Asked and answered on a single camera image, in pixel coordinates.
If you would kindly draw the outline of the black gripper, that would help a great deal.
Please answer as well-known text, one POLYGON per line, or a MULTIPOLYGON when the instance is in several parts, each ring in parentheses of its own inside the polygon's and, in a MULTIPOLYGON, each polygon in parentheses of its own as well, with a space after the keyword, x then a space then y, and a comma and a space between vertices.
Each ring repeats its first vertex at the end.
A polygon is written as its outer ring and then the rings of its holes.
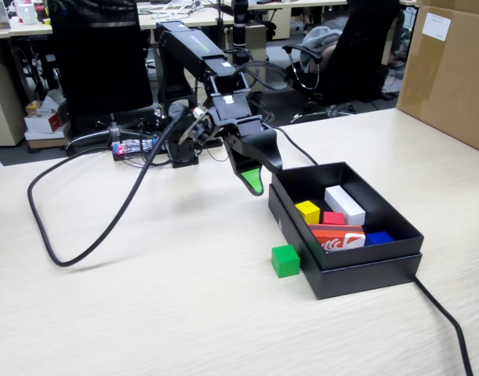
POLYGON ((211 114, 211 137, 226 139, 225 147, 234 174, 254 196, 264 192, 261 170, 279 172, 283 162, 278 149, 277 133, 272 128, 263 129, 261 115, 241 118, 224 118, 211 114), (237 139, 237 151, 229 142, 237 139))

